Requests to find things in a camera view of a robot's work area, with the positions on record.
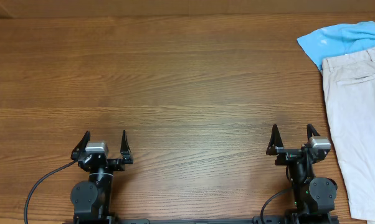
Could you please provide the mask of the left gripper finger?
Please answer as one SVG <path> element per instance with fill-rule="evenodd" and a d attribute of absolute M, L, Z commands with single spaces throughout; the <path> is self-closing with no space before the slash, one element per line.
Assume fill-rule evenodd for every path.
<path fill-rule="evenodd" d="M 121 147 L 120 147 L 120 153 L 123 156 L 123 159 L 131 159 L 131 151 L 128 144 L 126 131 L 123 130 L 122 138 L 121 138 Z"/>
<path fill-rule="evenodd" d="M 79 158 L 80 153 L 85 152 L 85 148 L 89 140 L 90 140 L 90 131 L 86 131 L 85 134 L 83 135 L 83 138 L 72 150 L 71 155 L 70 155 L 71 160 L 76 161 Z"/>

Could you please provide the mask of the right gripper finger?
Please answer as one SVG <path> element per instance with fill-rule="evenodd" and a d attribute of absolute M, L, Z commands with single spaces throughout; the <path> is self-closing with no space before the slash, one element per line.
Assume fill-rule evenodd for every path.
<path fill-rule="evenodd" d="M 320 136 L 318 131 L 313 127 L 312 124 L 307 124 L 306 126 L 306 133 L 307 133 L 307 139 L 310 139 L 312 137 Z"/>
<path fill-rule="evenodd" d="M 278 126 L 274 124 L 272 126 L 272 133 L 271 133 L 270 141 L 266 150 L 266 155 L 276 156 L 282 150 L 284 150 L 284 146 L 283 146 L 283 142 L 281 139 L 281 135 L 278 130 Z"/>

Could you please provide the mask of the beige shorts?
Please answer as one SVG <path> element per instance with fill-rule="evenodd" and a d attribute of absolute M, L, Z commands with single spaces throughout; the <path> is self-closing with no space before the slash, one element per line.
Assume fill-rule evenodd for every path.
<path fill-rule="evenodd" d="M 375 223 L 375 47 L 326 58 L 326 114 L 352 218 Z"/>

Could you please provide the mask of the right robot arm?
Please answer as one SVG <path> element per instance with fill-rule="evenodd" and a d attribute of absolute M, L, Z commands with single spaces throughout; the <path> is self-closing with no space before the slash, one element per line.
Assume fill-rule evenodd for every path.
<path fill-rule="evenodd" d="M 275 165 L 284 166 L 286 177 L 290 182 L 288 189 L 271 196 L 263 205 L 260 221 L 266 223 L 263 213 L 266 206 L 276 197 L 289 191 L 293 192 L 294 209 L 288 209 L 278 217 L 280 223 L 338 223 L 338 217 L 330 212 L 335 209 L 335 198 L 338 186 L 333 179 L 316 177 L 313 164 L 325 159 L 331 150 L 330 140 L 320 136 L 312 124 L 306 126 L 308 141 L 299 149 L 286 149 L 278 126 L 272 126 L 266 155 L 275 156 Z"/>

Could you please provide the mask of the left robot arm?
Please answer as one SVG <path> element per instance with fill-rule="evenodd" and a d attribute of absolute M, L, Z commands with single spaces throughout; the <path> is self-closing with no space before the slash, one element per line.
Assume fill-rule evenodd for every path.
<path fill-rule="evenodd" d="M 125 131 L 120 154 L 120 158 L 109 158 L 106 142 L 91 141 L 88 131 L 73 149 L 71 159 L 89 173 L 88 180 L 77 183 L 70 193 L 74 223 L 118 223 L 117 214 L 110 211 L 113 173 L 122 172 L 133 163 Z"/>

